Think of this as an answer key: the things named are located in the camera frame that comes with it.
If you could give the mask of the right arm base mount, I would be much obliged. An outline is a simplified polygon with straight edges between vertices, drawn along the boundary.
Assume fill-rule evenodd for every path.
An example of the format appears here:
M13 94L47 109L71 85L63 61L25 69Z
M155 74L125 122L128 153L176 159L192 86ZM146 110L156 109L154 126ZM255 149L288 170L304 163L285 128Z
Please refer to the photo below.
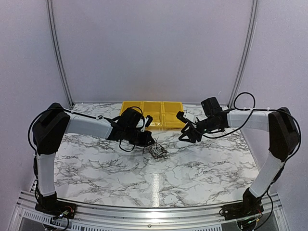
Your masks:
M260 215L264 211L261 203L250 208L244 208L243 202L237 202L232 204L223 205L221 210L218 212L220 216L223 216L225 220L239 219L252 215Z

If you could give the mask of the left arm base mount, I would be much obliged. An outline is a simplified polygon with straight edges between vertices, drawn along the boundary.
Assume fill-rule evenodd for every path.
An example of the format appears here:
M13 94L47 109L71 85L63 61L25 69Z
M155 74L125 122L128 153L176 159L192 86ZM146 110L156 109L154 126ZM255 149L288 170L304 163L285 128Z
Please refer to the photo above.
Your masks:
M57 201L56 205L52 209L45 209L43 206L36 204L35 210L53 215L54 217L59 217L63 212L68 211L68 214L66 215L67 218L73 219L75 217L77 205L73 203L67 203L67 202L62 202L62 201Z

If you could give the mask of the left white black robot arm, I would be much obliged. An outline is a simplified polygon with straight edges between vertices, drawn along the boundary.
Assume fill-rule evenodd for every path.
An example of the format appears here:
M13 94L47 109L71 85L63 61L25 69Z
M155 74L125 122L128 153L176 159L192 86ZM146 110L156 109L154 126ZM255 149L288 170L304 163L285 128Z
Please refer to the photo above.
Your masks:
M60 202L54 186L54 160L65 134L81 134L108 141L127 141L133 147L154 144L152 133L146 130L153 118L144 116L141 108L127 108L121 115L107 118L90 116L64 109L59 103L37 115L28 129L28 142L34 150L33 170L37 180L37 208L57 214L74 204Z

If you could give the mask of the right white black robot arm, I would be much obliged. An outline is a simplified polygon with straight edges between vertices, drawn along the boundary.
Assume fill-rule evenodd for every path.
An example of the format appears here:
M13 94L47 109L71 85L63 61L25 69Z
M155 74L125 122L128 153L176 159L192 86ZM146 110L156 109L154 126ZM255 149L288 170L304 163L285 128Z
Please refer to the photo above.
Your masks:
M287 161L298 151L301 131L297 120L286 107L279 109L228 108L222 109L215 97L201 103L204 119L184 111L177 112L176 118L184 123L180 141L200 142L202 138L220 139L222 132L252 130L268 137L268 154L255 180L245 190L237 209L248 216L257 208L262 197L282 174Z

